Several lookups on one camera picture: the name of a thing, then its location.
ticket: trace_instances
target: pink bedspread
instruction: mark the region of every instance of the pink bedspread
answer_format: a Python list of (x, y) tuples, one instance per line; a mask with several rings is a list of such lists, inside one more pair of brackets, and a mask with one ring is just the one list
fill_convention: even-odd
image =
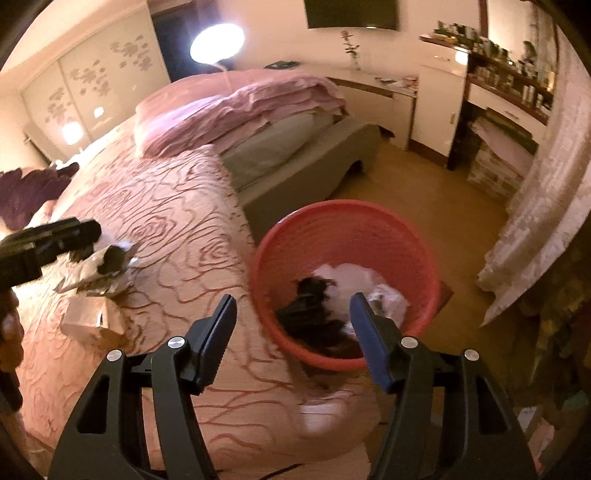
[(222, 153), (267, 123), (345, 104), (330, 80), (299, 70), (197, 75), (154, 93), (136, 108), (140, 157), (176, 155), (213, 143)]
[[(266, 338), (252, 308), (248, 265), (253, 243), (230, 186), (230, 175), (211, 147), (147, 162), (135, 158), (132, 123), (109, 134), (109, 145), (75, 175), (51, 220), (96, 218), (118, 239), (142, 242), (134, 285), (117, 303), (130, 318), (128, 354), (154, 350), (211, 315), (225, 293), (238, 301), (238, 324), (215, 383), (193, 398), (203, 437), (222, 479), (260, 478), (295, 463), (317, 462), (362, 445), (379, 421), (371, 379), (331, 375), (311, 382), (298, 362)], [(71, 268), (65, 258), (17, 295), (25, 327), (19, 369), (27, 431), (55, 447), (72, 408), (104, 351), (61, 334), (67, 297), (55, 294)], [(146, 434), (155, 468), (162, 468), (151, 396)], [(362, 480), (330, 467), (314, 478)], [(310, 472), (290, 479), (307, 479)]]

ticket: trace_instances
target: screw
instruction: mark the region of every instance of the screw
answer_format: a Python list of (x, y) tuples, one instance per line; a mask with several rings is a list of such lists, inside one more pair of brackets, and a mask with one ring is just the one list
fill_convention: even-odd
[(476, 350), (472, 350), (471, 348), (469, 348), (468, 350), (466, 350), (464, 352), (464, 356), (470, 362), (475, 362), (476, 360), (478, 360), (480, 358), (480, 354)]
[(413, 337), (404, 337), (402, 340), (400, 340), (400, 344), (404, 348), (416, 348), (418, 346), (418, 340)]
[(170, 348), (181, 348), (184, 345), (184, 338), (183, 337), (172, 337), (169, 341), (168, 341), (168, 346)]
[(116, 362), (122, 356), (123, 352), (121, 352), (121, 350), (111, 350), (109, 353), (107, 353), (107, 360), (109, 362)]

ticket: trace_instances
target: floral decal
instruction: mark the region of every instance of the floral decal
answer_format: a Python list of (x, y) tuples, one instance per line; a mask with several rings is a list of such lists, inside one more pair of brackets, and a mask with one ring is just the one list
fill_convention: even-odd
[(129, 65), (137, 66), (142, 72), (147, 72), (152, 64), (150, 57), (150, 49), (148, 43), (144, 40), (143, 35), (135, 37), (134, 41), (127, 41), (125, 43), (113, 42), (110, 45), (113, 53), (120, 54), (124, 60), (119, 63), (119, 68), (124, 69)]
[(72, 102), (64, 104), (66, 95), (66, 88), (59, 87), (49, 96), (49, 104), (47, 105), (48, 115), (45, 117), (45, 123), (49, 123), (52, 120), (57, 123), (60, 127), (66, 123), (75, 121), (74, 117), (68, 114), (68, 107), (72, 105)]
[[(110, 91), (109, 81), (107, 80), (106, 68), (100, 66), (100, 60), (95, 60), (90, 67), (80, 71), (80, 69), (73, 69), (68, 74), (68, 77), (75, 82), (82, 82), (83, 85), (92, 85), (92, 91), (96, 92), (99, 97), (106, 96)], [(87, 88), (81, 88), (80, 95), (84, 96), (87, 93)]]

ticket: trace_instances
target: wall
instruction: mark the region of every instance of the wall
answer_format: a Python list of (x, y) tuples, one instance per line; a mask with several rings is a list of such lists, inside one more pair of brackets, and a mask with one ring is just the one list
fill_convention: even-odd
[(12, 54), (4, 69), (11, 70), (33, 56), (40, 48), (58, 40), (66, 32), (104, 7), (111, 0), (53, 0), (33, 21)]
[(509, 50), (509, 56), (519, 60), (524, 53), (523, 42), (530, 31), (529, 12), (531, 4), (520, 0), (489, 0), (489, 38), (502, 48)]
[(19, 94), (0, 97), (0, 171), (46, 166), (37, 150), (24, 142), (22, 129), (28, 122), (30, 118)]
[[(418, 36), (432, 32), (437, 20), (475, 28), (480, 25), (478, 0), (398, 2), (401, 31), (348, 29), (355, 35), (352, 41), (361, 45), (361, 66), (367, 72), (384, 76), (417, 74), (414, 52), (420, 46)], [(350, 65), (340, 28), (307, 28), (304, 0), (217, 0), (217, 3), (224, 21), (237, 23), (246, 31), (246, 44), (236, 58), (239, 68), (262, 67), (276, 60)]]
[(2, 68), (0, 95), (22, 89), (74, 46), (145, 7), (146, 0), (53, 0)]

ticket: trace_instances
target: pink blanket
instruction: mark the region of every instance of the pink blanket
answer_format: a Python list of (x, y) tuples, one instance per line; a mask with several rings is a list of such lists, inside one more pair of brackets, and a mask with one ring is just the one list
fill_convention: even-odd
[(267, 123), (345, 104), (337, 86), (299, 70), (249, 70), (196, 75), (174, 82), (136, 107), (140, 157), (177, 155), (213, 143), (218, 153)]

